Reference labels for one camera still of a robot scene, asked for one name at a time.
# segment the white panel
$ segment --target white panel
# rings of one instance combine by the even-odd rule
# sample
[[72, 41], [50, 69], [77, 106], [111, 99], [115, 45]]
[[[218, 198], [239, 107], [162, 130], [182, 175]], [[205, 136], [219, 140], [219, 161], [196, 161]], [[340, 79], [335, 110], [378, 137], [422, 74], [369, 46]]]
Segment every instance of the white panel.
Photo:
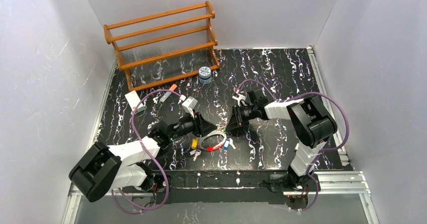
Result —
[[338, 0], [315, 47], [380, 223], [425, 222], [426, 49], [427, 0]]
[[[89, 0], [102, 24], [113, 24], [206, 0]], [[336, 0], [209, 0], [219, 48], [315, 44]]]
[[145, 171], [137, 165], [122, 167], [117, 172], [110, 190], [126, 186], [140, 186], [146, 177]]
[[87, 0], [0, 0], [0, 223], [60, 223], [113, 51]]
[[[156, 157], [160, 150], [157, 142], [152, 138], [144, 137], [143, 143], [147, 150]], [[120, 157], [122, 166], [129, 166], [150, 159], [150, 156], [143, 150], [139, 140], [126, 144], [108, 145], [108, 147], [110, 148], [110, 152]]]
[[265, 106], [265, 112], [267, 113], [268, 119], [286, 119], [290, 120], [287, 106], [293, 103], [302, 102], [303, 99], [288, 101], [288, 102], [272, 102]]

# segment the purple cable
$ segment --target purple cable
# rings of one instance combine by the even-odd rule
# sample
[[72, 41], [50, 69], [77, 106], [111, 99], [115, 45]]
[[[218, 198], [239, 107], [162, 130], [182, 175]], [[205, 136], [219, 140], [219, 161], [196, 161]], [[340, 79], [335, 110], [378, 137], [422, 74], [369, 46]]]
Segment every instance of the purple cable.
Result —
[[[323, 98], [326, 98], [326, 99], [328, 99], [330, 102], [332, 102], [337, 108], [338, 108], [338, 110], [341, 112], [341, 114], [342, 114], [342, 117], [344, 118], [344, 123], [345, 123], [345, 136], [344, 136], [344, 139], [342, 140], [342, 143], [340, 144], [340, 145], [338, 145], [337, 147], [332, 147], [332, 148], [326, 148], [326, 149], [322, 149], [322, 150], [320, 150], [320, 152], [321, 153], [324, 153], [324, 152], [331, 152], [331, 151], [335, 151], [335, 150], [338, 150], [338, 149], [340, 149], [341, 147], [343, 147], [344, 146], [344, 144], [347, 142], [347, 140], [348, 140], [348, 135], [349, 135], [349, 132], [350, 132], [350, 125], [349, 125], [349, 123], [348, 123], [348, 118], [347, 118], [347, 115], [346, 115], [346, 113], [344, 112], [344, 110], [343, 110], [343, 108], [341, 108], [341, 106], [337, 103], [337, 102], [335, 102], [335, 100], [333, 100], [332, 98], [330, 98], [329, 96], [327, 96], [327, 95], [325, 95], [325, 94], [322, 94], [322, 93], [318, 93], [318, 92], [307, 92], [307, 93], [303, 93], [303, 94], [301, 94], [301, 95], [298, 95], [298, 96], [296, 96], [296, 97], [292, 97], [292, 98], [290, 98], [290, 99], [287, 99], [287, 100], [284, 100], [284, 101], [281, 101], [281, 102], [287, 102], [287, 101], [293, 101], [293, 100], [296, 100], [296, 99], [299, 99], [299, 98], [302, 98], [302, 97], [304, 97], [304, 96], [307, 96], [307, 95], [317, 95], [317, 96], [321, 96], [321, 97], [323, 97]], [[313, 199], [313, 201], [306, 207], [306, 208], [304, 208], [304, 209], [301, 209], [301, 211], [305, 211], [305, 210], [308, 210], [308, 209], [310, 209], [313, 205], [314, 205], [314, 203], [316, 202], [316, 200], [317, 200], [317, 197], [319, 196], [319, 185], [317, 184], [317, 180], [310, 174], [310, 169], [311, 169], [311, 166], [316, 162], [316, 161], [318, 161], [319, 160], [319, 157], [320, 157], [320, 155], [318, 155], [318, 156], [316, 156], [315, 158], [314, 158], [314, 160], [311, 162], [311, 164], [308, 166], [308, 168], [307, 168], [307, 171], [306, 171], [306, 174], [308, 175], [308, 177], [310, 177], [310, 179], [312, 179], [313, 181], [314, 181], [314, 183], [316, 184], [316, 194], [314, 195], [314, 199]]]
[[120, 206], [120, 204], [117, 202], [117, 199], [116, 199], [116, 196], [114, 195], [114, 191], [113, 191], [113, 190], [111, 190], [111, 195], [113, 196], [113, 200], [114, 200], [114, 203], [116, 204], [116, 206], [117, 206], [121, 211], [123, 211], [124, 213], [128, 213], [128, 214], [136, 215], [136, 214], [140, 214], [140, 213], [142, 213], [142, 212], [143, 212], [143, 211], [129, 211], [129, 210], [126, 210], [125, 208], [121, 207], [121, 206]]
[[274, 95], [273, 95], [273, 93], [271, 93], [270, 89], [268, 89], [268, 88], [267, 88], [263, 83], [261, 83], [261, 82], [259, 82], [259, 81], [256, 81], [256, 80], [252, 80], [252, 79], [246, 79], [246, 80], [244, 80], [244, 81], [243, 81], [242, 83], [240, 83], [240, 85], [237, 87], [237, 90], [240, 90], [240, 89], [242, 88], [243, 84], [245, 84], [246, 82], [256, 82], [256, 83], [258, 83], [258, 84], [262, 85], [262, 87], [264, 87], [264, 88], [268, 91], [268, 93], [270, 93], [271, 97], [273, 97], [273, 99], [274, 99], [274, 100], [276, 100], [276, 97], [274, 97]]
[[134, 123], [134, 117], [135, 117], [135, 113], [136, 113], [136, 110], [138, 109], [138, 107], [141, 105], [141, 103], [142, 102], [144, 102], [149, 96], [151, 96], [152, 94], [155, 94], [155, 93], [159, 93], [159, 92], [171, 92], [171, 93], [173, 93], [173, 94], [175, 94], [175, 95], [177, 95], [178, 97], [181, 97], [181, 95], [179, 94], [179, 93], [176, 93], [176, 92], [174, 92], [174, 91], [170, 91], [170, 90], [166, 90], [166, 89], [161, 89], [161, 90], [156, 90], [156, 91], [153, 91], [153, 92], [150, 92], [150, 93], [148, 93], [144, 98], [142, 98], [142, 100], [138, 103], [138, 105], [135, 107], [135, 109], [132, 111], [132, 117], [130, 118], [130, 123], [131, 123], [131, 125], [132, 125], [132, 129], [133, 129], [133, 131], [135, 132], [135, 134], [136, 134], [136, 136], [138, 137], [138, 140], [141, 142], [141, 147], [143, 148], [143, 150], [144, 150], [144, 152], [145, 153], [147, 153], [147, 155], [151, 158], [151, 160], [154, 162], [154, 164], [156, 164], [156, 166], [157, 166], [157, 168], [159, 168], [159, 170], [160, 170], [160, 172], [162, 173], [162, 176], [163, 176], [163, 178], [164, 178], [164, 180], [165, 180], [165, 183], [166, 183], [166, 193], [165, 193], [165, 198], [163, 199], [163, 201], [159, 204], [159, 205], [157, 205], [157, 206], [155, 206], [155, 207], [143, 207], [143, 206], [141, 206], [141, 205], [138, 205], [138, 204], [136, 204], [135, 202], [133, 202], [131, 199], [129, 199], [129, 197], [127, 197], [124, 193], [123, 193], [123, 190], [121, 189], [121, 188], [119, 188], [118, 190], [119, 190], [119, 192], [120, 192], [120, 194], [127, 200], [127, 202], [129, 202], [131, 205], [133, 205], [133, 206], [135, 206], [135, 207], [137, 207], [137, 208], [139, 208], [139, 209], [141, 209], [141, 210], [143, 210], [143, 211], [146, 211], [146, 210], [157, 210], [157, 209], [159, 209], [160, 207], [162, 207], [164, 204], [165, 204], [165, 202], [166, 202], [166, 200], [168, 199], [168, 197], [169, 197], [169, 182], [168, 182], [168, 178], [166, 177], [166, 173], [165, 173], [165, 171], [163, 170], [163, 168], [162, 168], [162, 166], [160, 165], [160, 163], [156, 160], [156, 158], [154, 158], [154, 156], [147, 150], [147, 148], [144, 146], [144, 143], [143, 143], [143, 140], [142, 140], [142, 138], [141, 138], [141, 136], [140, 136], [140, 134], [138, 133], [138, 129], [135, 127], [135, 123]]

